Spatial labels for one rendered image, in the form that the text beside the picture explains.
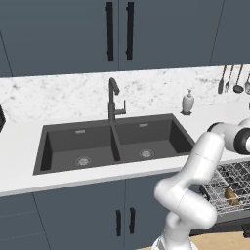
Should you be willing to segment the grey base cupboard door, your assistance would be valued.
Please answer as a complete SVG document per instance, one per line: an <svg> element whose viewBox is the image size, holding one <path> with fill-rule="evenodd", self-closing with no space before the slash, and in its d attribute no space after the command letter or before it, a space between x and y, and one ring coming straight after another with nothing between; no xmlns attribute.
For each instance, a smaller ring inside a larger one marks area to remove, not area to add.
<svg viewBox="0 0 250 250"><path fill-rule="evenodd" d="M34 193L51 250L123 250L124 181ZM116 210L121 236L116 235Z"/></svg>
<svg viewBox="0 0 250 250"><path fill-rule="evenodd" d="M124 209L124 250L151 246L163 232L168 210L154 198L154 187L174 173L128 179ZM136 210L135 231L130 234L130 208Z"/></svg>

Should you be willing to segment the dark dishwasher door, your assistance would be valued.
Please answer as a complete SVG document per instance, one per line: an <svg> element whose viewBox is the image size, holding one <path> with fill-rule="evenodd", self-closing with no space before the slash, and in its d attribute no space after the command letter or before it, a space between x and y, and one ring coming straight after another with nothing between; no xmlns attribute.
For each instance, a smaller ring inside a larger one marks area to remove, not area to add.
<svg viewBox="0 0 250 250"><path fill-rule="evenodd" d="M250 224L250 210L234 211L219 215L216 224L209 229L193 229L190 236L204 233L243 231L242 226Z"/></svg>

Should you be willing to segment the dark grey tap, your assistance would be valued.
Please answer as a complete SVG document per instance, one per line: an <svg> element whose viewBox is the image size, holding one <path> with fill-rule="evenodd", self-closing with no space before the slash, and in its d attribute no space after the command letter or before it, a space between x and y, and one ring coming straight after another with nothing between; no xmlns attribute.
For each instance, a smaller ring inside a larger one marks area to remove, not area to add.
<svg viewBox="0 0 250 250"><path fill-rule="evenodd" d="M118 88L118 85L116 83L116 80L113 77L110 77L108 80L108 90L109 90L109 96L108 96L108 121L114 122L116 115L121 115L126 113L126 105L123 105L122 109L116 109L115 108L115 102L113 96L118 96L120 93L120 90Z"/></svg>

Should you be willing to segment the dark grey double sink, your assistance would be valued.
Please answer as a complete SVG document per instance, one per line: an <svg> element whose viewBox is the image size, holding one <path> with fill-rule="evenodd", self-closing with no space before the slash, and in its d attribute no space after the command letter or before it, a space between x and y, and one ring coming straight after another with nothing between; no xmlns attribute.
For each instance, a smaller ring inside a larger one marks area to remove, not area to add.
<svg viewBox="0 0 250 250"><path fill-rule="evenodd" d="M172 114L45 125L33 173L59 173L188 155L194 140Z"/></svg>

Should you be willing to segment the white soap dispenser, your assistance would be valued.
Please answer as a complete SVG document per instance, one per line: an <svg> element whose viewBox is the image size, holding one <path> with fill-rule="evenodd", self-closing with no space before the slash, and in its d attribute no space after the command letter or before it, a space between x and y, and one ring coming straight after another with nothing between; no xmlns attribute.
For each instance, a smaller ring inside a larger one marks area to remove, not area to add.
<svg viewBox="0 0 250 250"><path fill-rule="evenodd" d="M182 113L191 114L191 110L194 105L194 96L191 93L191 89L188 89L188 93L183 96L182 100Z"/></svg>

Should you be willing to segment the black countertop appliance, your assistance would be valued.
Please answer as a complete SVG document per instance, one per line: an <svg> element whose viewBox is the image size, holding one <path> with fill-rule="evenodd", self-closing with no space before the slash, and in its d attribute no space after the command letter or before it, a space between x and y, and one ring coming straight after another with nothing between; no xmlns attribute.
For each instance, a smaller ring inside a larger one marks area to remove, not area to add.
<svg viewBox="0 0 250 250"><path fill-rule="evenodd" d="M0 133L5 125L5 122L6 122L6 118L5 118L5 115L4 115L4 111L3 111L3 108L2 108L2 105L0 104Z"/></svg>

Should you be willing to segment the brown item in rack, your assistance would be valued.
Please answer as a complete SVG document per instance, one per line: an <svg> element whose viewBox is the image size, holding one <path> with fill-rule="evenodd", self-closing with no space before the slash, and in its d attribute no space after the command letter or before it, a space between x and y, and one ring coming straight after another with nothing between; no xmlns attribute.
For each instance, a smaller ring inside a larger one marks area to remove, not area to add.
<svg viewBox="0 0 250 250"><path fill-rule="evenodd" d="M231 206L236 206L239 204L238 198L230 187L227 187L225 190L225 199Z"/></svg>

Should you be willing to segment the hanging metal whisk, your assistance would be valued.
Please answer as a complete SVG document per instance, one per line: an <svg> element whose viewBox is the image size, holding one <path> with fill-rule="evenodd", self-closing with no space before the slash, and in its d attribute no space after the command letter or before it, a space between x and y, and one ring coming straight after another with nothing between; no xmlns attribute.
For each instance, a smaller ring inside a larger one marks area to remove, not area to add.
<svg viewBox="0 0 250 250"><path fill-rule="evenodd" d="M248 74L248 77L244 86L245 86L245 93L250 95L250 72Z"/></svg>

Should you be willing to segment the grey base drawer unit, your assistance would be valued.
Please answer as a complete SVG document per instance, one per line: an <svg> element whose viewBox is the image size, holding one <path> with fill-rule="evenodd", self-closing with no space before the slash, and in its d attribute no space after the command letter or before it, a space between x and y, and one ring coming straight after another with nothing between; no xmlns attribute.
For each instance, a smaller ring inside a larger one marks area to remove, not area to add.
<svg viewBox="0 0 250 250"><path fill-rule="evenodd" d="M30 193L0 197L0 250L50 250Z"/></svg>

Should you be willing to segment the hanging brown-handled spoon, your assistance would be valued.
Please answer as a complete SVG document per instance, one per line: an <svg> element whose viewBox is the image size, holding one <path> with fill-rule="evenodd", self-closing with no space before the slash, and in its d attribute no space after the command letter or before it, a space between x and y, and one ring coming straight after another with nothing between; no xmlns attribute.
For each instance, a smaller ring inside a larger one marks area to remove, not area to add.
<svg viewBox="0 0 250 250"><path fill-rule="evenodd" d="M225 65L225 66L224 66L224 69L223 69L223 74L222 74L221 80L220 80L219 85L218 85L218 94L219 94L219 95L221 95L221 94L223 93L223 88L224 88L224 76L225 76L226 70L227 70L227 66Z"/></svg>

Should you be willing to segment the hanging brown-handled fork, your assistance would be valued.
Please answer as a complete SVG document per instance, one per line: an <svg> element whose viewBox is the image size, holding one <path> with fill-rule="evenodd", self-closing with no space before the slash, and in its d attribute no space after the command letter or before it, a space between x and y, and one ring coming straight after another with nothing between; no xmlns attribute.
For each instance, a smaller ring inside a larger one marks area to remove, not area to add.
<svg viewBox="0 0 250 250"><path fill-rule="evenodd" d="M232 76L233 70L234 70L234 65L232 65L232 66L231 66L231 69L230 69L229 80L228 80L228 82L227 82L226 85L225 85L225 93L227 93L228 90L229 90L229 83L230 83L230 80L231 80L231 76Z"/></svg>

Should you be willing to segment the large grey wall cupboard door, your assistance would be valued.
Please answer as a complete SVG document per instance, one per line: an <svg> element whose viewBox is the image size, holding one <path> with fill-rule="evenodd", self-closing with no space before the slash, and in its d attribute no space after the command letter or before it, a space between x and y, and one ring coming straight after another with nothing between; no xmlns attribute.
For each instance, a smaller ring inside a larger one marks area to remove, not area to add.
<svg viewBox="0 0 250 250"><path fill-rule="evenodd" d="M106 2L113 3L113 61ZM118 0L0 0L0 32L14 76L116 71Z"/></svg>

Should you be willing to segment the hanging brown-handled ladle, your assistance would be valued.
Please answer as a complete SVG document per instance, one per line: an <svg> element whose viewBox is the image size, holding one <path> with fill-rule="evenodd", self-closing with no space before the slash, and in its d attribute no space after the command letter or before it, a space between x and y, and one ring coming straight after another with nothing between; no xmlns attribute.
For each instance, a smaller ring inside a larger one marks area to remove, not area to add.
<svg viewBox="0 0 250 250"><path fill-rule="evenodd" d="M242 69L243 69L243 65L240 66L240 70L239 70L239 72L238 72L238 77L240 77ZM234 91L235 93L237 93L237 94L240 94L240 93L243 92L243 87L242 87L242 86L239 86L237 82L236 82L235 85L233 86L233 91Z"/></svg>

